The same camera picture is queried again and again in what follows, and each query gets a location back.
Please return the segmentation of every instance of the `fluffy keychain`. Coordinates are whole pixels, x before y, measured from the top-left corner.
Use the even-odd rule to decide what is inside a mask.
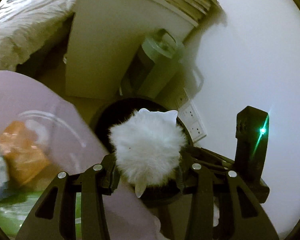
[[[129,120],[110,129],[117,166],[137,197],[148,186],[163,186],[175,179],[180,149],[186,144],[182,128],[176,124],[178,111],[135,111]]]

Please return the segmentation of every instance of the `wall socket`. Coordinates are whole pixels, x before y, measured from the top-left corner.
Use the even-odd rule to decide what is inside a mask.
[[[184,93],[181,93],[177,97],[176,104],[179,108],[178,117],[189,131],[193,143],[205,137],[207,132],[204,129],[194,104],[185,90]]]

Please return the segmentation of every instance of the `white bedding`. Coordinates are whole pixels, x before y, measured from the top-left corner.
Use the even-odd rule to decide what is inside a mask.
[[[0,70],[15,71],[73,14],[76,0],[14,0],[0,4]]]

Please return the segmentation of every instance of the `round metal joint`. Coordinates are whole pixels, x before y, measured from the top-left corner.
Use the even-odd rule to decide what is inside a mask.
[[[65,176],[67,176],[67,174],[64,171],[62,171],[58,174],[59,179],[63,179]]]
[[[96,164],[93,166],[94,171],[101,171],[102,170],[102,165],[101,164]]]
[[[237,173],[235,171],[229,171],[228,172],[228,175],[231,177],[231,178],[235,178],[237,176]]]
[[[194,169],[194,170],[200,170],[201,169],[201,165],[199,163],[194,163],[194,164],[192,164],[192,169]]]

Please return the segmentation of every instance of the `orange plastic bag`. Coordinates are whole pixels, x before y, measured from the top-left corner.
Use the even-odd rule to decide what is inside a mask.
[[[50,164],[35,143],[36,139],[37,134],[21,121],[13,121],[0,135],[0,148],[8,163],[10,177],[18,186],[29,183]]]

